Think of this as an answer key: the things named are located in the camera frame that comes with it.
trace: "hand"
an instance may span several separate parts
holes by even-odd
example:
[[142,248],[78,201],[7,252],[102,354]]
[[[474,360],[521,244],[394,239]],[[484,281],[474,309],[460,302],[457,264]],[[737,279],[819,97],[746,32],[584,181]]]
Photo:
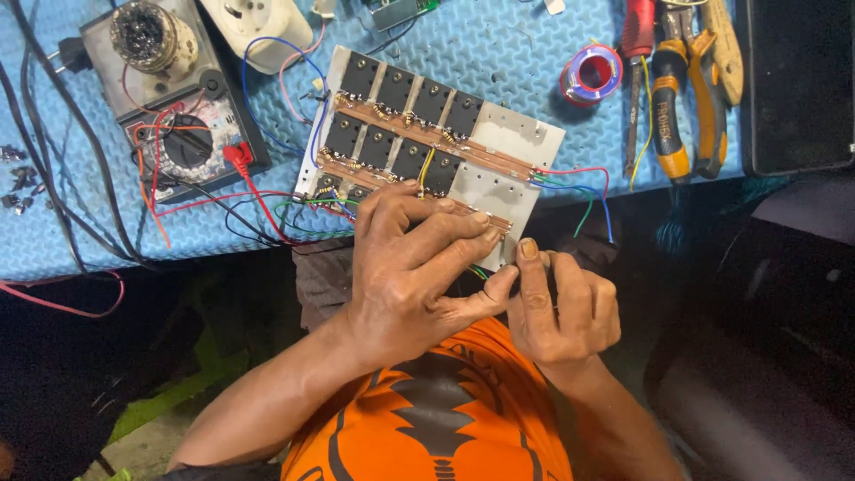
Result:
[[[538,250],[523,239],[516,251],[521,288],[508,305],[514,346],[553,383],[568,381],[621,338],[615,285],[580,269],[573,256]],[[546,270],[555,274],[553,308]]]
[[[501,233],[483,212],[451,214],[454,202],[419,200],[418,183],[397,182],[359,205],[353,295],[330,319],[364,371],[422,355],[473,322],[503,312],[516,268],[501,270],[466,299],[443,293],[486,257]],[[407,233],[410,223],[422,222]]]

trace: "blue wire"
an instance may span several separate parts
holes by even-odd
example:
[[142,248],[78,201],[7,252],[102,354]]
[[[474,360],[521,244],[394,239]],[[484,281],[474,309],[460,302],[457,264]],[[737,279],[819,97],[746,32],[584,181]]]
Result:
[[532,185],[535,185],[537,187],[543,187],[547,189],[584,189],[596,193],[599,196],[599,199],[603,201],[603,210],[605,211],[605,225],[609,229],[609,242],[611,242],[612,244],[615,243],[615,240],[611,237],[611,215],[609,214],[609,206],[605,203],[605,197],[603,197],[603,193],[601,193],[599,190],[589,186],[547,186],[546,184],[540,184],[535,181],[529,182],[531,182]]
[[[299,52],[300,55],[302,55],[303,58],[306,59],[306,62],[308,62],[309,65],[311,65],[315,69],[315,71],[317,71],[318,75],[321,76],[321,80],[323,81],[323,91],[324,91],[325,96],[327,95],[327,92],[329,91],[329,88],[327,87],[327,77],[318,68],[318,66],[315,65],[315,63],[311,61],[311,59],[306,55],[306,52],[300,50],[296,45],[292,44],[291,42],[288,42],[287,40],[280,39],[278,37],[259,37],[257,39],[253,39],[246,46],[246,50],[244,50],[244,61],[243,61],[243,66],[240,70],[240,81],[243,84],[243,88],[244,88],[244,102],[246,103],[246,109],[250,112],[250,117],[252,118],[252,121],[258,126],[259,129],[261,129],[261,131],[265,135],[267,135],[273,142],[275,142],[280,147],[287,149],[289,151],[295,152],[299,155],[305,155],[305,152],[300,151],[299,149],[295,149],[293,147],[290,147],[288,145],[285,145],[279,139],[276,139],[270,132],[265,130],[264,127],[262,127],[261,124],[258,122],[258,119],[256,118],[256,114],[255,114],[255,112],[252,111],[252,107],[250,106],[250,96],[249,96],[249,93],[246,91],[246,60],[250,55],[250,48],[256,42],[261,41],[261,40],[273,40],[273,41],[279,42],[281,44],[288,45],[289,47],[291,47],[294,50],[296,50],[297,52]],[[315,167],[318,167],[318,163],[315,160],[315,142],[317,141],[317,136],[318,136],[318,133],[321,131],[321,127],[323,127],[323,121],[327,116],[328,104],[329,104],[329,98],[325,98],[323,101],[323,111],[321,112],[321,121],[318,122],[317,128],[315,129],[315,133],[312,135],[312,144],[310,147],[310,149],[311,149],[310,154],[311,154],[311,161],[315,165]]]
[[[331,190],[331,191],[329,191],[329,192],[333,195],[333,199],[338,199],[338,198],[339,198],[339,196],[335,194],[335,189],[333,189],[333,190]],[[353,212],[351,212],[351,211],[348,211],[348,210],[347,210],[347,207],[345,207],[345,203],[344,203],[344,202],[339,202],[338,200],[336,200],[336,202],[335,202],[335,203],[336,203],[336,204],[338,204],[338,205],[341,207],[341,210],[342,210],[342,211],[344,211],[348,216],[351,216],[351,219],[356,220],[356,218],[357,218],[356,214],[354,214],[354,213],[353,213]]]

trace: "wooden handle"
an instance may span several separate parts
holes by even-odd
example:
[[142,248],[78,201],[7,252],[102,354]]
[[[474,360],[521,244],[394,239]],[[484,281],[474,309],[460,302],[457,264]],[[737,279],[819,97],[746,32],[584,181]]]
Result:
[[731,105],[739,105],[742,101],[742,84],[745,73],[742,69],[742,52],[736,41],[734,26],[730,22],[727,8],[723,0],[709,0],[700,6],[704,20],[704,28],[718,34],[716,43],[712,45],[712,58],[718,65],[722,76],[722,84]]

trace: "circuit board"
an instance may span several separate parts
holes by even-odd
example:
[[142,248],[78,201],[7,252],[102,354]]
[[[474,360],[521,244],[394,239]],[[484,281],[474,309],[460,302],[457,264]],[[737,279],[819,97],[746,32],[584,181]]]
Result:
[[439,0],[363,0],[380,32],[439,7]]
[[[298,196],[359,202],[416,179],[426,198],[455,200],[459,215],[484,211],[502,230],[479,266],[495,271],[514,261],[540,194],[529,181],[535,167],[551,167],[563,129],[340,45],[327,85],[331,98],[315,116],[320,131],[306,146]],[[359,215],[358,206],[351,211]]]

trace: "forearm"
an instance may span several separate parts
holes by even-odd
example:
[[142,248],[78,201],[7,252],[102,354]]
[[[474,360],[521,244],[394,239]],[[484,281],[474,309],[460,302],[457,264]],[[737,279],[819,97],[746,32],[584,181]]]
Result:
[[268,460],[279,453],[321,404],[367,373],[336,335],[340,316],[223,391],[193,422],[168,470]]
[[573,376],[560,369],[546,369],[544,374],[574,406],[579,436],[601,476],[627,481],[685,478],[653,417],[599,356]]

